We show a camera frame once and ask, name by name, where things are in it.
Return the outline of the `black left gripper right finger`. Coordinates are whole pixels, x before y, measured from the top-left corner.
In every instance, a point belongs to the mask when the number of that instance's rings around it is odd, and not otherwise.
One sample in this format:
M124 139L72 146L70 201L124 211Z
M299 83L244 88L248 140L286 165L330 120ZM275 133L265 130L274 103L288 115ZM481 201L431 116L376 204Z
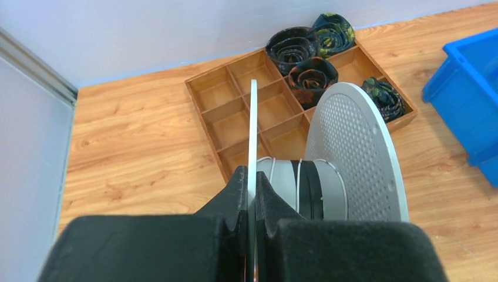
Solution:
M446 281L429 237L392 221L307 220L257 173L259 281Z

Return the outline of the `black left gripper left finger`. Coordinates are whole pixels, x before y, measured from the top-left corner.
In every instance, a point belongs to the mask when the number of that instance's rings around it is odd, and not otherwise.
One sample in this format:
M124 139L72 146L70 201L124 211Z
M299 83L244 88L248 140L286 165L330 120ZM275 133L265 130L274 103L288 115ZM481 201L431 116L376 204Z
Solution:
M247 176L237 167L193 214L75 218L39 281L245 281Z

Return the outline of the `grey perforated cable spool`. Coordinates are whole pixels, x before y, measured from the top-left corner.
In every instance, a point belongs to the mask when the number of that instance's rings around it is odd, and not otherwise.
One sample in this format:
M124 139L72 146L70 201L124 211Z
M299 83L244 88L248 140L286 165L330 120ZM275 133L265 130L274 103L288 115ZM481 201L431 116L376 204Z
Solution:
M307 220L409 220L401 168L389 130L359 86L339 82L319 100L303 158L258 158L258 90L252 80L248 147L247 281L259 281L255 196L257 173Z

